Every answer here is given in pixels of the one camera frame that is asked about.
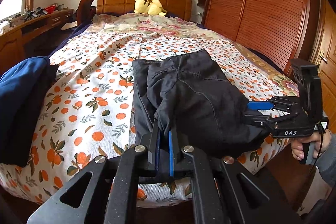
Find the grey sleeve forearm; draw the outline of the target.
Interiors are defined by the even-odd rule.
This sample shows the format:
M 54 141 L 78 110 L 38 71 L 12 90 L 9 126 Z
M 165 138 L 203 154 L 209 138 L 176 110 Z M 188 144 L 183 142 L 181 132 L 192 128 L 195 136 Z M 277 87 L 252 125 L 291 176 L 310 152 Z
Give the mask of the grey sleeve forearm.
M 335 134 L 331 134 L 330 144 L 327 150 L 317 160 L 316 166 L 324 182 L 329 186 L 335 186 L 336 181 L 336 140 Z

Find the person right hand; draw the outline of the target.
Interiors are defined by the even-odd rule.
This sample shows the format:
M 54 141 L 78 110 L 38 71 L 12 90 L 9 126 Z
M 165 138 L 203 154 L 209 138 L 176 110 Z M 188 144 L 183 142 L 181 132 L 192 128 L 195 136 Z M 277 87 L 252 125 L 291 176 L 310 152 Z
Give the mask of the person right hand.
M 317 159 L 319 155 L 322 155 L 328 149 L 332 136 L 333 133 L 327 129 L 326 132 L 322 135 L 315 131 L 310 137 L 294 138 L 290 144 L 293 157 L 296 160 L 301 161 L 305 157 L 303 143 L 313 143 L 313 158 Z

